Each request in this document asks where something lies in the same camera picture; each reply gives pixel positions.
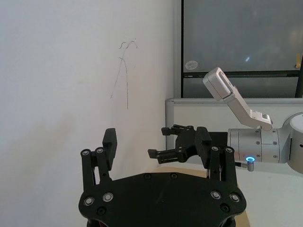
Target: glass pane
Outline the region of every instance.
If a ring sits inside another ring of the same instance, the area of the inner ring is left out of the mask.
[[[184,72],[296,70],[302,0],[184,0]]]

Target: silver cylindrical joint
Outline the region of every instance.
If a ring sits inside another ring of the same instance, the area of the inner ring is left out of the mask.
[[[254,171],[254,162],[247,161],[247,170],[250,172]]]

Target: white wall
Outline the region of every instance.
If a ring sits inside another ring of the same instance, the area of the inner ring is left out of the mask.
[[[172,76],[172,0],[1,1],[0,225],[86,226],[80,151],[108,127],[114,179],[155,167]]]

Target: sticker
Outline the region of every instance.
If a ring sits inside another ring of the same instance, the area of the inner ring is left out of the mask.
[[[196,62],[196,61],[188,61],[185,64],[185,68],[187,70],[194,70],[197,67],[198,67],[198,62]]]

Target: black metal bracket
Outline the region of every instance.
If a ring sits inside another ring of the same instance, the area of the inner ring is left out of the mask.
[[[205,127],[174,125],[162,128],[164,136],[177,135],[175,149],[157,151],[149,149],[150,158],[156,158],[159,164],[168,162],[186,162],[191,156],[199,155],[205,169],[209,168],[210,148],[212,146],[226,147],[226,132],[209,133]]]

